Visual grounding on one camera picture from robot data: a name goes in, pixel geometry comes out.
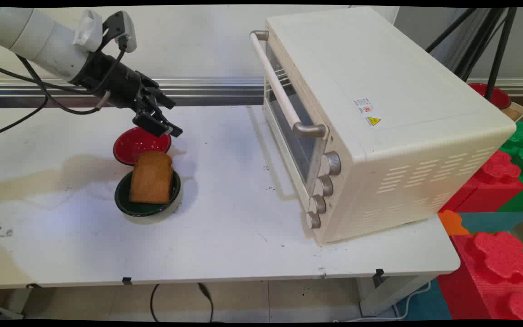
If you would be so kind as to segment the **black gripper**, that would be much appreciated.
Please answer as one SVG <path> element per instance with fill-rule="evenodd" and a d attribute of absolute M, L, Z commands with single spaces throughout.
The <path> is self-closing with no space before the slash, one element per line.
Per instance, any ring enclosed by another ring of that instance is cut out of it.
<path fill-rule="evenodd" d="M 132 122 L 155 137 L 179 137 L 183 129 L 168 121 L 159 107 L 143 102 L 145 93 L 156 104 L 173 109 L 176 102 L 166 96 L 160 85 L 143 73 L 130 69 L 116 58 L 100 52 L 89 55 L 84 66 L 71 83 L 81 86 L 100 99 L 110 92 L 108 103 L 117 108 L 135 111 Z"/>

